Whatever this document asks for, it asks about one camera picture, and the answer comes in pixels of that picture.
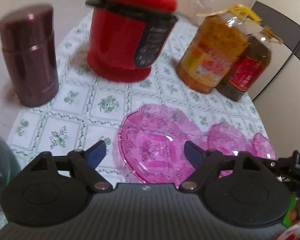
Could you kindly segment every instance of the silver bolt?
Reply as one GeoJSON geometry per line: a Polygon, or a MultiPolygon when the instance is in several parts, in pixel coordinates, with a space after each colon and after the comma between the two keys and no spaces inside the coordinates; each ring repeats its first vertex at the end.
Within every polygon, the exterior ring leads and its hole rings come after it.
{"type": "Polygon", "coordinates": [[[104,190],[104,189],[107,189],[110,187],[110,184],[108,182],[105,182],[105,181],[99,181],[97,182],[96,184],[94,184],[94,187],[96,189],[101,189],[101,190],[104,190]]]}
{"type": "Polygon", "coordinates": [[[193,190],[197,188],[197,184],[193,181],[185,181],[181,184],[181,187],[183,187],[184,189],[189,189],[189,190],[193,190]]]}

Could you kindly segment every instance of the red cooker base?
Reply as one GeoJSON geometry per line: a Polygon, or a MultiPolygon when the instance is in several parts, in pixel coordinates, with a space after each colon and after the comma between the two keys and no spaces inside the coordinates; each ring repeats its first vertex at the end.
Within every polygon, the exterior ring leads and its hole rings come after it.
{"type": "Polygon", "coordinates": [[[92,53],[88,53],[87,57],[90,67],[100,76],[116,81],[116,82],[137,82],[144,80],[151,72],[151,67],[140,68],[135,70],[123,70],[109,66],[105,63],[99,62],[92,53]]]}

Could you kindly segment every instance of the maroon thermos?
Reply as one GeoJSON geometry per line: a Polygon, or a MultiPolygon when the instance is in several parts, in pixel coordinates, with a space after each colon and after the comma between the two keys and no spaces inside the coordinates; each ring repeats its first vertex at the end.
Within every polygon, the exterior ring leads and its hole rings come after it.
{"type": "Polygon", "coordinates": [[[5,15],[0,21],[5,63],[25,106],[41,106],[58,92],[53,7],[36,4],[5,15]]]}

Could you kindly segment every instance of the dark brown bottle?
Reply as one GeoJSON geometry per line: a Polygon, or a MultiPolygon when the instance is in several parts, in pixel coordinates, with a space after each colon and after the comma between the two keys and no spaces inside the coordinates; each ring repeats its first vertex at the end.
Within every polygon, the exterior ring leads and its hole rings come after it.
{"type": "Polygon", "coordinates": [[[5,63],[25,106],[41,106],[58,92],[53,7],[36,4],[5,15],[0,21],[5,63]]]}
{"type": "Polygon", "coordinates": [[[265,26],[259,33],[249,34],[247,38],[248,47],[216,87],[221,94],[234,101],[244,95],[269,65],[271,39],[275,38],[279,41],[277,43],[282,43],[269,26],[265,26]]]}

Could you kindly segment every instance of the white tablecloth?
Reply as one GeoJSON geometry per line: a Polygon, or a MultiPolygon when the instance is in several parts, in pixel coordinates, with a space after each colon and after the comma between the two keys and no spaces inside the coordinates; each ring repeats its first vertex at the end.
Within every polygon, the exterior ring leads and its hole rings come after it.
{"type": "MultiPolygon", "coordinates": [[[[266,136],[260,117],[248,94],[233,102],[217,91],[197,93],[175,74],[172,63],[179,60],[196,33],[196,27],[179,21],[149,77],[137,83],[117,83],[99,77],[87,65],[90,13],[73,28],[57,48],[60,89],[44,106],[22,108],[8,143],[24,168],[42,151],[66,155],[79,148],[86,150],[98,140],[107,143],[107,155],[97,171],[115,186],[125,182],[124,162],[114,163],[113,144],[126,114],[142,104],[166,104],[182,110],[206,132],[218,122],[228,122],[247,138],[256,132],[266,136]]],[[[6,223],[0,212],[0,228],[6,223]]]]}

